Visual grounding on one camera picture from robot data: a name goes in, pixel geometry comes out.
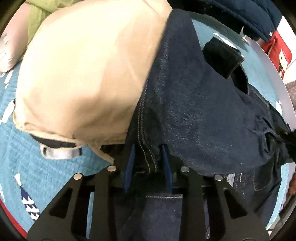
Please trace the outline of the dark blue denim jeans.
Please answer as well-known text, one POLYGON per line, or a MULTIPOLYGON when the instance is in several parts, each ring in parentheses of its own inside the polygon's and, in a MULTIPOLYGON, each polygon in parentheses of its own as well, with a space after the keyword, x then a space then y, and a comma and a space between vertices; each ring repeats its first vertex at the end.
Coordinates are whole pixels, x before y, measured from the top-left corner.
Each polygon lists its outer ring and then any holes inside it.
POLYGON ((118 231, 127 223, 130 240, 179 240, 183 196, 167 188, 161 145, 198 174, 221 175, 266 228, 295 132, 248 83, 242 61, 216 38, 201 47, 190 15, 170 13, 126 138, 135 207, 118 231))

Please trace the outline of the blue patterned bed quilt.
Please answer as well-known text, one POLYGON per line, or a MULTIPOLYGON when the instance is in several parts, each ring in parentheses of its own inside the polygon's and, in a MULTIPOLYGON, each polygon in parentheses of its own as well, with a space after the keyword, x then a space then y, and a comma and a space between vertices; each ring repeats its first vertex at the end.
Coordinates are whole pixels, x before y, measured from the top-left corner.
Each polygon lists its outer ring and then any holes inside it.
MULTIPOLYGON (((281 111, 278 90, 270 77, 273 71, 264 66, 267 56, 262 49, 254 50, 252 44, 210 16, 192 14, 192 19, 201 46, 217 37, 240 50, 249 83, 281 111)), ((27 207, 43 210, 72 175, 97 173, 107 162, 88 147, 74 159, 45 159, 39 144, 28 133, 15 128, 11 113, 20 67, 16 64, 1 75, 1 201, 18 224, 29 230, 34 220, 27 207)))

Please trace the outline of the beige folded jacket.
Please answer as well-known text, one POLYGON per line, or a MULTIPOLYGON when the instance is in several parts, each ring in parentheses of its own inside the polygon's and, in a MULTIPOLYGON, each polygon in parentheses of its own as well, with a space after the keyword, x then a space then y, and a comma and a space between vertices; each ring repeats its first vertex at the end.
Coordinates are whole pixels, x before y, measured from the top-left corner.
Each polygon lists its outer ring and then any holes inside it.
POLYGON ((24 55, 15 127, 43 157, 112 162, 123 144, 172 11, 167 1, 81 1, 49 15, 24 55))

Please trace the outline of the red cushion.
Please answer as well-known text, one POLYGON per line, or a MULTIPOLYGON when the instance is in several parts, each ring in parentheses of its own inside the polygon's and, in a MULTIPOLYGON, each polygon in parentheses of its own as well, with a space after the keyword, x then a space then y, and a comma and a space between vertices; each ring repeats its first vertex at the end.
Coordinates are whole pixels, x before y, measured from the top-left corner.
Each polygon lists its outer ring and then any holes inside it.
POLYGON ((262 45, 262 49, 283 79, 285 71, 292 61, 292 53, 278 31, 275 31, 271 39, 262 45))

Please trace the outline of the pink pillow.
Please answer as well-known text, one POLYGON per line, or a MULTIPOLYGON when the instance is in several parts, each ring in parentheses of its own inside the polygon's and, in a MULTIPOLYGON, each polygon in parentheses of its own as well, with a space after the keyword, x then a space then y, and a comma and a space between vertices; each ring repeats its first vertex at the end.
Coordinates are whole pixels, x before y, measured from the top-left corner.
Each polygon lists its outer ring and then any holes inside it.
POLYGON ((10 71, 26 50, 31 6, 23 3, 1 35, 1 73, 10 71))

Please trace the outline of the navy puffer jacket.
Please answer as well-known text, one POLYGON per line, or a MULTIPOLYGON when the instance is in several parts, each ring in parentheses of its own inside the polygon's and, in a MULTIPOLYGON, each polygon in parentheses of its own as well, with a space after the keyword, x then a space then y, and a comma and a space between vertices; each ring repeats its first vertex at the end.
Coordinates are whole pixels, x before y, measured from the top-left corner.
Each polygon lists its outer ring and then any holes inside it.
POLYGON ((168 1, 174 9, 212 16, 236 33, 268 42, 280 24, 282 13, 272 1, 168 1))

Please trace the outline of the green garment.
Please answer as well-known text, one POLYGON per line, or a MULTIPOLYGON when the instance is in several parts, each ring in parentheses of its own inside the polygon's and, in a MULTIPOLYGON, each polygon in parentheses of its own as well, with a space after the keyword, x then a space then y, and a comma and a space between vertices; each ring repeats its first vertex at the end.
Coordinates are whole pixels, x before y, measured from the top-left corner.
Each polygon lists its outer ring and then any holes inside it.
POLYGON ((31 7, 28 20, 28 42, 33 39, 35 33, 46 17, 59 9, 69 7, 80 2, 80 0, 28 0, 27 4, 31 7))

